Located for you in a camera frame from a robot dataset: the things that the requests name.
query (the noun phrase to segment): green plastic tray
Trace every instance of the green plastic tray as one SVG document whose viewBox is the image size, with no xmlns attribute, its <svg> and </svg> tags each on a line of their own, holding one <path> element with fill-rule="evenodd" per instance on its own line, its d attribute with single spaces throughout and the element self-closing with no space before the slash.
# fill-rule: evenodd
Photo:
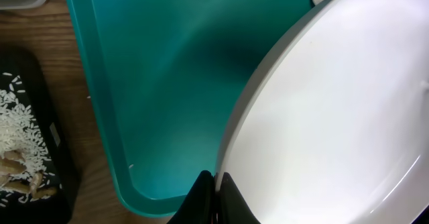
<svg viewBox="0 0 429 224">
<path fill-rule="evenodd" d="M 311 0 L 67 0 L 117 195 L 177 211 L 229 114 Z"/>
</svg>

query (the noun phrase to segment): white plate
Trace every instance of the white plate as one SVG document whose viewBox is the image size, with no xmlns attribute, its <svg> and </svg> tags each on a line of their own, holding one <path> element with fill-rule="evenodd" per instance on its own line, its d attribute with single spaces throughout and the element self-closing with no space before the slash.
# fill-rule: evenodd
<svg viewBox="0 0 429 224">
<path fill-rule="evenodd" d="M 429 203 L 428 82 L 429 0 L 324 1 L 248 82 L 219 176 L 263 224 L 411 223 Z"/>
</svg>

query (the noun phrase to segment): dark brown wood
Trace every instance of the dark brown wood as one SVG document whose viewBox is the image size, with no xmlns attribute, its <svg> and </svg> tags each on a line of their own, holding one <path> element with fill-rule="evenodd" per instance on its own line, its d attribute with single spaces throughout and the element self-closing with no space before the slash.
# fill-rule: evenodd
<svg viewBox="0 0 429 224">
<path fill-rule="evenodd" d="M 62 129 L 82 174 L 70 223 L 166 223 L 126 210 L 116 197 L 74 37 L 66 0 L 0 11 L 0 43 L 23 46 L 40 61 Z"/>
</svg>

